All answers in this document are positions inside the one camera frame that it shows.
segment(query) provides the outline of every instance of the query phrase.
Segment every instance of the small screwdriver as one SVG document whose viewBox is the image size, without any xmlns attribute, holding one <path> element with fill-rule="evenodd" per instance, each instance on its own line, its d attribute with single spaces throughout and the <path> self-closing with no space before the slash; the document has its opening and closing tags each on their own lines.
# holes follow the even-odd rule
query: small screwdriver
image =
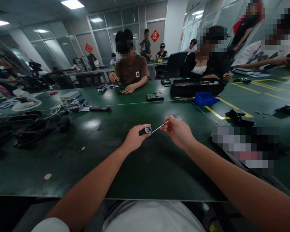
<svg viewBox="0 0 290 232">
<path fill-rule="evenodd" d="M 159 129 L 160 127 L 162 127 L 162 126 L 165 126 L 168 122 L 169 122 L 168 120 L 165 121 L 165 122 L 164 122 L 161 126 L 159 126 L 156 130 L 158 130 L 158 129 Z"/>
</svg>

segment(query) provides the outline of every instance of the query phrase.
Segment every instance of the office desk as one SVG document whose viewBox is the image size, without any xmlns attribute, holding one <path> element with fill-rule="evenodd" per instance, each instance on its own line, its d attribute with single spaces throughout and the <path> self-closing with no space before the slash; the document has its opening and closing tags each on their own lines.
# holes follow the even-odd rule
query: office desk
<svg viewBox="0 0 290 232">
<path fill-rule="evenodd" d="M 224 113 L 231 108 L 252 115 L 255 126 L 280 126 L 280 140 L 290 146 L 290 116 L 263 118 L 254 113 L 273 114 L 274 109 L 289 104 L 288 79 L 290 72 L 282 70 L 257 79 L 263 83 L 260 85 L 229 83 L 221 93 L 221 102 L 211 107 L 196 107 L 171 97 L 170 87 L 162 86 L 160 80 L 148 82 L 131 95 L 118 94 L 117 88 L 104 93 L 95 88 L 78 89 L 89 105 L 110 106 L 112 111 L 70 113 L 68 133 L 55 131 L 29 150 L 13 148 L 13 139 L 8 141 L 4 148 L 7 156 L 0 161 L 0 195 L 62 197 L 122 144 L 130 128 L 149 123 L 155 129 L 170 114 L 187 122 L 199 142 L 227 160 L 228 156 L 211 142 L 211 128 L 230 126 Z M 49 110 L 60 102 L 60 95 L 69 91 L 58 90 L 49 98 L 50 92 L 39 95 L 42 104 L 35 110 Z M 164 101 L 147 102 L 146 94 L 153 92 L 164 93 Z M 9 113 L 10 109 L 1 112 Z M 46 181 L 43 177 L 47 173 L 53 175 Z M 290 151 L 275 161 L 274 174 L 269 177 L 271 181 L 290 195 Z M 159 130 L 127 157 L 106 198 L 227 201 L 203 171 Z"/>
</svg>

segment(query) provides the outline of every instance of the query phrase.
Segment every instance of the red decoration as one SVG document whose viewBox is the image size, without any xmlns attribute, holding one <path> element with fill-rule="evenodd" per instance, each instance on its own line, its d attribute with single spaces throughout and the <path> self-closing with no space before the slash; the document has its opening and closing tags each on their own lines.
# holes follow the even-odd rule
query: red decoration
<svg viewBox="0 0 290 232">
<path fill-rule="evenodd" d="M 85 50 L 88 51 L 89 53 L 91 53 L 92 52 L 92 46 L 90 46 L 89 44 L 86 44 Z"/>
<path fill-rule="evenodd" d="M 157 30 L 155 30 L 154 33 L 151 35 L 151 39 L 152 39 L 154 42 L 156 42 L 157 39 L 159 38 L 159 36 L 160 36 L 160 35 L 158 34 Z"/>
</svg>

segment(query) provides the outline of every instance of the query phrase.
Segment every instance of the white t-shirt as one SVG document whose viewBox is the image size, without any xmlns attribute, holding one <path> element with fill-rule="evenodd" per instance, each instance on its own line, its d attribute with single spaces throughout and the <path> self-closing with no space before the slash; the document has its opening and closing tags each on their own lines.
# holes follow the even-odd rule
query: white t-shirt
<svg viewBox="0 0 290 232">
<path fill-rule="evenodd" d="M 275 50 L 265 49 L 265 47 L 269 47 L 269 45 L 261 45 L 261 40 L 248 45 L 236 58 L 231 67 L 241 64 L 256 63 L 272 58 L 283 58 L 290 54 L 290 50 L 277 50 L 277 45 L 273 46 L 276 47 Z"/>
<path fill-rule="evenodd" d="M 40 222 L 32 232 L 69 232 L 58 218 Z M 124 201 L 104 222 L 102 232 L 205 232 L 202 224 L 180 201 Z"/>
</svg>

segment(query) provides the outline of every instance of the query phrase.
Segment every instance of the small fan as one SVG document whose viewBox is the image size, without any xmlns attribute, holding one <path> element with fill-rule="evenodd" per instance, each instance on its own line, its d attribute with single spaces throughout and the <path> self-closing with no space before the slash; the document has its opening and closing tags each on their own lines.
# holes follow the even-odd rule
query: small fan
<svg viewBox="0 0 290 232">
<path fill-rule="evenodd" d="M 41 104 L 42 104 L 42 102 L 39 100 L 35 100 L 35 101 L 31 101 L 31 102 L 24 102 L 24 103 L 19 102 L 12 107 L 12 110 L 15 112 L 27 111 L 27 110 L 31 110 L 35 107 L 38 107 Z"/>
</svg>

